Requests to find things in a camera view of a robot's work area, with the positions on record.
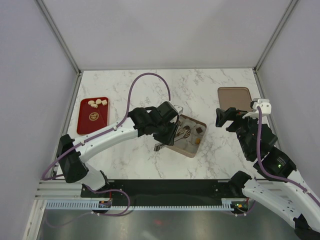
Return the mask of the metal tongs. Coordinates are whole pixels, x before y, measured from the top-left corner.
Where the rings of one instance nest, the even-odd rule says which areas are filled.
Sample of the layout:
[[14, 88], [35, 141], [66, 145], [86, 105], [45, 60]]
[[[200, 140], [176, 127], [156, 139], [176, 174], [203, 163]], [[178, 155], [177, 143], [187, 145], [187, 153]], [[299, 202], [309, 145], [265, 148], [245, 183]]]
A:
[[[173, 144], [171, 146], [173, 146], [175, 144], [175, 142], [182, 140], [182, 139], [187, 139], [191, 135], [191, 129], [185, 130], [184, 127], [182, 127], [182, 122], [180, 120], [177, 122], [177, 126], [178, 126], [178, 128], [175, 132], [175, 135], [173, 138]], [[167, 147], [166, 144], [157, 143], [157, 144], [155, 144], [153, 151], [158, 152], [165, 147]]]

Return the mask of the rose gold chocolate box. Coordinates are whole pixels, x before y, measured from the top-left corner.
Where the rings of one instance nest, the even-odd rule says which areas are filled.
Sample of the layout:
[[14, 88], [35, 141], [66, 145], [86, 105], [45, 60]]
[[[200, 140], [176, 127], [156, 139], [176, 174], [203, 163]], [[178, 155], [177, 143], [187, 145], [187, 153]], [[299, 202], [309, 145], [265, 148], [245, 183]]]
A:
[[[181, 155], [184, 155], [188, 158], [194, 158], [206, 133], [207, 125], [204, 122], [201, 122], [183, 114], [180, 115], [179, 121], [181, 121], [182, 127], [190, 127], [190, 136], [186, 139], [181, 139], [175, 142], [173, 146], [166, 146], [166, 148], [174, 152], [177, 152]], [[197, 133], [197, 128], [201, 128], [203, 132]], [[200, 144], [195, 143], [196, 139], [200, 139]]]

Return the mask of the dark square chocolate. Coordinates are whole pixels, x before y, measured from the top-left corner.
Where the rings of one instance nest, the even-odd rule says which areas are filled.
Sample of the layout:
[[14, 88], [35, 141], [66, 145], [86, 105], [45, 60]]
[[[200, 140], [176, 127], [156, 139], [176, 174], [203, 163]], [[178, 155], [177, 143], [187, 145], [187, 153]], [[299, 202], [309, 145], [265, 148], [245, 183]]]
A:
[[202, 130], [200, 127], [198, 127], [198, 128], [196, 129], [196, 132], [197, 132], [198, 134], [200, 134], [200, 133], [203, 132], [203, 130]]

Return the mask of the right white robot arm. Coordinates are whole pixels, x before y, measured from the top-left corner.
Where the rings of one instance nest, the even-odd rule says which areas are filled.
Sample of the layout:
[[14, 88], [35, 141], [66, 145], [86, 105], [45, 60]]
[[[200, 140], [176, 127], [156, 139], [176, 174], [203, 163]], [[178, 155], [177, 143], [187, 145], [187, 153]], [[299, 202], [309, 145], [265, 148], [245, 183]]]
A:
[[252, 111], [234, 107], [216, 109], [215, 126], [236, 133], [246, 160], [253, 162], [257, 172], [269, 182], [276, 184], [288, 199], [264, 188], [256, 179], [243, 171], [236, 172], [229, 180], [228, 191], [233, 197], [245, 197], [265, 206], [293, 229], [301, 240], [320, 238], [320, 199], [307, 186], [296, 164], [275, 146], [278, 138], [262, 118], [271, 113], [269, 103], [254, 103]]

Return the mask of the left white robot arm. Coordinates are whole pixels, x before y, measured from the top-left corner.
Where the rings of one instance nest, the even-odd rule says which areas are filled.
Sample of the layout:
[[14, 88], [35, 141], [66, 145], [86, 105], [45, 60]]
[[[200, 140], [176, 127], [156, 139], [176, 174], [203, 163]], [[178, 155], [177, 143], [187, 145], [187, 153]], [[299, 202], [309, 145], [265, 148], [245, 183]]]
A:
[[141, 136], [151, 135], [160, 144], [172, 146], [182, 112], [183, 107], [165, 101], [158, 107], [136, 107], [126, 112], [122, 121], [88, 135], [77, 138], [63, 135], [59, 140], [57, 159], [65, 182], [81, 183], [98, 197], [105, 197], [110, 190], [107, 178], [88, 161], [104, 150]]

